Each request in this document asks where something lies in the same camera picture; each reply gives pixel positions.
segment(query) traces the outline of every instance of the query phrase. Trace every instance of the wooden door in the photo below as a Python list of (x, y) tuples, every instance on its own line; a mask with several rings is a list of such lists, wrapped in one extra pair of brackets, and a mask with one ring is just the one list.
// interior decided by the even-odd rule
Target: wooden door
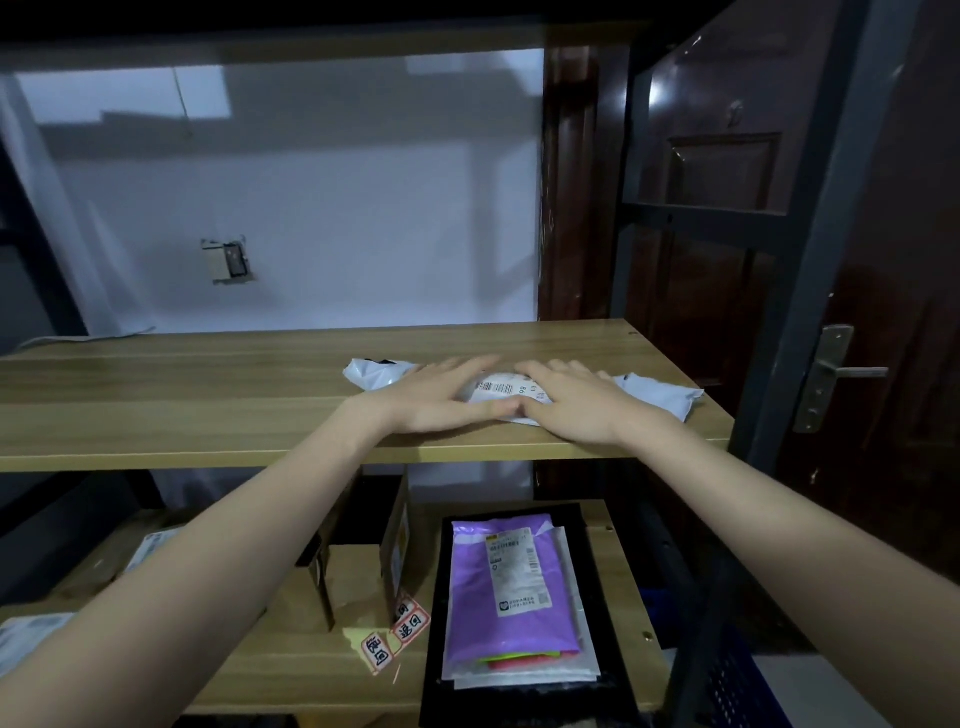
[[(836, 10), (739, 0), (662, 61), (641, 198), (784, 210)], [(825, 319), (856, 329), (848, 366), (890, 375), (840, 380), (778, 477), (960, 581), (958, 29), (960, 8), (927, 0)], [(735, 413), (770, 260), (652, 231), (636, 245), (628, 318)]]

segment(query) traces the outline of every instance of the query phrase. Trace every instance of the person's right hand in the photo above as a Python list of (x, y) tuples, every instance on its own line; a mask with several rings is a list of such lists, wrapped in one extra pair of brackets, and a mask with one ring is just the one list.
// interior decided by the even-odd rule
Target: person's right hand
[(553, 359), (545, 365), (524, 361), (516, 370), (533, 379), (553, 401), (518, 398), (525, 416), (566, 440), (624, 446), (626, 430), (636, 420), (677, 422), (665, 410), (628, 395), (606, 372), (594, 374), (579, 361)]

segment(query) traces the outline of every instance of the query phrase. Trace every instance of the purple package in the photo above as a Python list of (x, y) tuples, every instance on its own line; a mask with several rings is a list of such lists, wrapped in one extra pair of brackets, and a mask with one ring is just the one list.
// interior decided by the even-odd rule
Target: purple package
[(444, 661), (579, 652), (547, 514), (453, 523)]

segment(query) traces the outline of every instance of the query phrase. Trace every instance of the door lever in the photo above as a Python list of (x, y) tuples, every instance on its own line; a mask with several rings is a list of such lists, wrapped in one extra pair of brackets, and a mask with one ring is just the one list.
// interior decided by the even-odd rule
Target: door lever
[(824, 327), (800, 395), (800, 406), (793, 421), (794, 432), (809, 435), (820, 431), (837, 379), (881, 379), (890, 374), (889, 367), (843, 366), (852, 339), (853, 327), (848, 324)]

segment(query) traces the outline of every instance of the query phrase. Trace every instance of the blue plastic basket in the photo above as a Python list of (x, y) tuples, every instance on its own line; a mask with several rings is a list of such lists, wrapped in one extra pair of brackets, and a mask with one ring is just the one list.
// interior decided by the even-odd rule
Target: blue plastic basket
[[(675, 647), (681, 628), (677, 608), (665, 589), (640, 590), (662, 647)], [(757, 668), (750, 648), (730, 625), (724, 627), (708, 693), (713, 728), (791, 728), (790, 721)]]

